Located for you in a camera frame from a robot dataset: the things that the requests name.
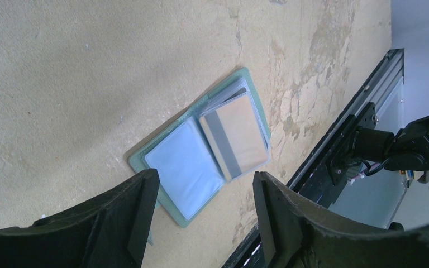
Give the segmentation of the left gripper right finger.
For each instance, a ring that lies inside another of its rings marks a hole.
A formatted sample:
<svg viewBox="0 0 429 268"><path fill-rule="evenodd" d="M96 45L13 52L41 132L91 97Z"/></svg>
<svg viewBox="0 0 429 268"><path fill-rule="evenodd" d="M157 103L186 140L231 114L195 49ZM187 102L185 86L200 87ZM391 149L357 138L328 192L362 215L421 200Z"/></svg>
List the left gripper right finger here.
<svg viewBox="0 0 429 268"><path fill-rule="evenodd" d="M429 225L394 231L353 221L264 171L253 189L268 267L429 267Z"/></svg>

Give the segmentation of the beige credit card grey stripe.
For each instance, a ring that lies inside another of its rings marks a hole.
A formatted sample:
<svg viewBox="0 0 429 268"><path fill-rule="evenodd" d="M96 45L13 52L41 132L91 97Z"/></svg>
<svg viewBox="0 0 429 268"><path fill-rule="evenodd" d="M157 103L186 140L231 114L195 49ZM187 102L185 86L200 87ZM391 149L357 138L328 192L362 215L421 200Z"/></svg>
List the beige credit card grey stripe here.
<svg viewBox="0 0 429 268"><path fill-rule="evenodd" d="M269 161L269 150L246 93L202 112L199 123L225 180Z"/></svg>

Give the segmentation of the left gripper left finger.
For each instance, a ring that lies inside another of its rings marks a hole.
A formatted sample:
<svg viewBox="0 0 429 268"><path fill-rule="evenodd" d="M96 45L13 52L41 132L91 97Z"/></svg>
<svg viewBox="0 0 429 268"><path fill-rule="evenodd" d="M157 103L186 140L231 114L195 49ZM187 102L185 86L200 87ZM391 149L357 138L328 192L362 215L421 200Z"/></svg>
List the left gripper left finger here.
<svg viewBox="0 0 429 268"><path fill-rule="evenodd" d="M159 190L155 169L29 227L0 229L0 267L141 267Z"/></svg>

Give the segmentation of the green card holder wallet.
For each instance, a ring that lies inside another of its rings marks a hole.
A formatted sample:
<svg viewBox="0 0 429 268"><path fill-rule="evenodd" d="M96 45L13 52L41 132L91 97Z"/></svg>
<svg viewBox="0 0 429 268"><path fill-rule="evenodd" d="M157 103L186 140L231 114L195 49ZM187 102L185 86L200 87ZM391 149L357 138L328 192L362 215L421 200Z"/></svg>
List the green card holder wallet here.
<svg viewBox="0 0 429 268"><path fill-rule="evenodd" d="M201 96L128 157L135 172L157 170L160 186L156 205L164 207L180 227L187 227L225 184L247 174L230 181L224 179L199 123L202 112L233 98L241 87L246 87L254 97L266 131L270 160L270 129L259 94L245 67Z"/></svg>

